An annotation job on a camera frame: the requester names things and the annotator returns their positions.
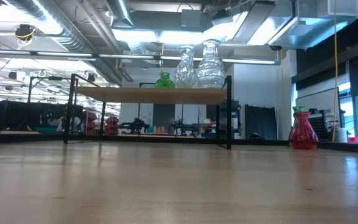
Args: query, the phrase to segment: red glass vase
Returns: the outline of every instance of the red glass vase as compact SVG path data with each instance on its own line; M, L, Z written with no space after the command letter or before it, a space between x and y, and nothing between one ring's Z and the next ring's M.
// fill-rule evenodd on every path
M294 149L315 149L317 147L318 137L309 123L309 114L308 111L295 112L296 124L290 138Z

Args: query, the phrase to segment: red object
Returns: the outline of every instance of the red object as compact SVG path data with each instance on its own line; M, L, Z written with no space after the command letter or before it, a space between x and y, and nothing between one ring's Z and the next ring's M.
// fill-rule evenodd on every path
M348 141L351 143L358 143L358 137L349 137Z
M104 134L118 135L118 118L111 116L106 120L106 126L104 127Z
M309 114L308 111L295 112L296 124L290 138L294 149L315 149L317 147L318 137L309 123Z

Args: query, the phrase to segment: clear glass vase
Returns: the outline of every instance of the clear glass vase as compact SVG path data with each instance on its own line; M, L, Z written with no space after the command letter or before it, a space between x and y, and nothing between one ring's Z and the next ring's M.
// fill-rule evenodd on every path
M218 57L218 40L206 40L204 45L204 57L198 65L198 88L222 88L224 83L223 63Z
M168 72L161 73L161 78L155 83L156 88L175 88L175 83L169 78Z
M180 63L175 70L173 81L176 88L196 88L197 73L194 69L194 48L186 45L180 48Z

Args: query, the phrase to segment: wall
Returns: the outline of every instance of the wall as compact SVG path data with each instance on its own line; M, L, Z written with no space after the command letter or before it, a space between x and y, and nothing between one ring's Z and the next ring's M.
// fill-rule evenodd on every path
M244 105L251 106L276 106L276 81L277 67L269 65L234 65L234 94L233 98L239 100L241 109L241 128L244 130L245 110ZM234 135L235 138L244 139L242 135Z
M338 86L349 82L348 75L340 75L338 76ZM335 78L331 78L329 80L325 80L321 83L306 87L304 89L298 90L298 97L303 97L311 94L315 94L321 91L329 90L335 88Z
M296 52L283 53L281 66L234 65L234 94L241 109L241 128L245 128L244 105L275 107L278 139L286 140L291 130L291 103L295 100L291 76L296 75ZM235 134L235 138L245 138Z
M288 140L294 122L292 106L295 106L297 92L291 77L296 75L296 51L287 50L277 73L277 129L278 139Z

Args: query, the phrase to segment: wooden table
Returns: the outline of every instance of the wooden table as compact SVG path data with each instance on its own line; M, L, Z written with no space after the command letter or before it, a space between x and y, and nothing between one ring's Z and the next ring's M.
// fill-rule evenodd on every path
M358 223L358 154L277 146L0 144L0 224Z

